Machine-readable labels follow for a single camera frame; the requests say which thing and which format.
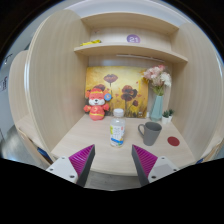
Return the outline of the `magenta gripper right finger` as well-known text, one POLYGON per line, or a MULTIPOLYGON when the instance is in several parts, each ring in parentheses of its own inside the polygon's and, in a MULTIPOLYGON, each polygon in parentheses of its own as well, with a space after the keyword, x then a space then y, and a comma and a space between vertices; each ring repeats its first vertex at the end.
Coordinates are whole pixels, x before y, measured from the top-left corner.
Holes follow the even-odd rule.
POLYGON ((132 146, 132 158, 139 182, 142 186, 155 182, 179 170, 167 157, 157 157, 136 145, 132 146))

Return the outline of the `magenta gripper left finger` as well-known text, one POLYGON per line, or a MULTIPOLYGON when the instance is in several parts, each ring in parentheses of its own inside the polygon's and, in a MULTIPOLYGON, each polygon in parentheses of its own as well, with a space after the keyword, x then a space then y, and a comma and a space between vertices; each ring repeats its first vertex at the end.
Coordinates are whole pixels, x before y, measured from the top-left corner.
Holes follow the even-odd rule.
POLYGON ((90 145, 66 157, 58 158, 47 171, 66 179, 78 186, 84 187, 95 157, 95 145, 90 145))

